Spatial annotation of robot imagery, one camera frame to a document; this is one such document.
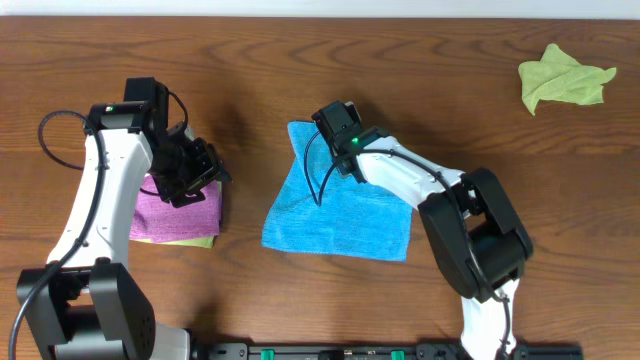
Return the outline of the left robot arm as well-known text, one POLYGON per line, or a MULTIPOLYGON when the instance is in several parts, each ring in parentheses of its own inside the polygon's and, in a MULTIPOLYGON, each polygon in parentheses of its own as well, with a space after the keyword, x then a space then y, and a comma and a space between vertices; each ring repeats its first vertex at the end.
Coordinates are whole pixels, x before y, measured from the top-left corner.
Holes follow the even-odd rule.
POLYGON ((140 188, 151 177, 175 208, 204 200, 203 188, 231 177, 214 147, 167 125, 150 100, 94 105, 82 121, 85 163, 69 219, 41 268, 17 283, 20 309, 8 340, 15 358, 27 324, 44 359, 187 359, 188 331, 159 324, 128 270, 140 188))

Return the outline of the blue microfiber cloth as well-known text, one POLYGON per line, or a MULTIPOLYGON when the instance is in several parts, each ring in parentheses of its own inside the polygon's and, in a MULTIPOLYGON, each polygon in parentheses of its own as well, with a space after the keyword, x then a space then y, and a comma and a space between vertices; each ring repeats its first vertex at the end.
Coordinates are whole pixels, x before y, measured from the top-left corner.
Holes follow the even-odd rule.
POLYGON ((413 208, 389 191, 334 172, 311 122, 287 125, 295 159, 266 217, 261 244, 270 249, 404 262, 413 208))

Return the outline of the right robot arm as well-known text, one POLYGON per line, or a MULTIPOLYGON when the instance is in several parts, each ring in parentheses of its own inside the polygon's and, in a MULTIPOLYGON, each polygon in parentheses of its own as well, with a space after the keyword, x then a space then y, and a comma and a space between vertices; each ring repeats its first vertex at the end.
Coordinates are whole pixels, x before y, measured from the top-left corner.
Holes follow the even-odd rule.
POLYGON ((508 358, 515 349, 512 302, 533 244, 496 175, 439 166, 377 127, 321 135, 333 169, 382 187, 419 212, 436 264, 462 298, 466 353, 508 358))

